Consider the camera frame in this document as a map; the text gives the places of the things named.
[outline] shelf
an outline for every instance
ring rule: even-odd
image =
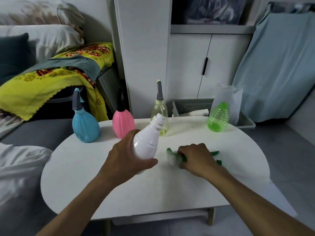
[[[253,34],[255,30],[246,25],[171,25],[171,34]]]

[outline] cabinet handle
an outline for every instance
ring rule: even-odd
[[[208,58],[206,58],[206,60],[204,61],[204,66],[203,66],[202,75],[204,75],[204,73],[206,72],[207,63],[208,63]]]

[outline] black sprayer nozzle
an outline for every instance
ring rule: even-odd
[[[83,107],[80,103],[80,92],[74,91],[72,97],[72,110],[81,110]]]
[[[162,93],[162,83],[161,81],[158,81],[158,93],[157,93],[157,100],[162,101],[163,100],[163,93]]]
[[[117,111],[123,112],[126,110],[126,107],[122,101],[123,98],[123,90],[121,88],[118,89],[118,95],[117,95]]]

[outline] table leg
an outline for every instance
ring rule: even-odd
[[[209,208],[208,209],[208,220],[207,223],[208,225],[212,226],[214,224],[215,220],[215,208]]]
[[[110,219],[105,219],[103,235],[104,236],[109,236],[110,232],[111,232],[111,220]]]

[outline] pink spray bottle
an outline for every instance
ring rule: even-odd
[[[130,131],[135,129],[135,121],[132,114],[125,108],[122,101],[122,89],[118,90],[117,98],[117,111],[113,116],[113,129],[116,136],[123,139],[124,136]]]

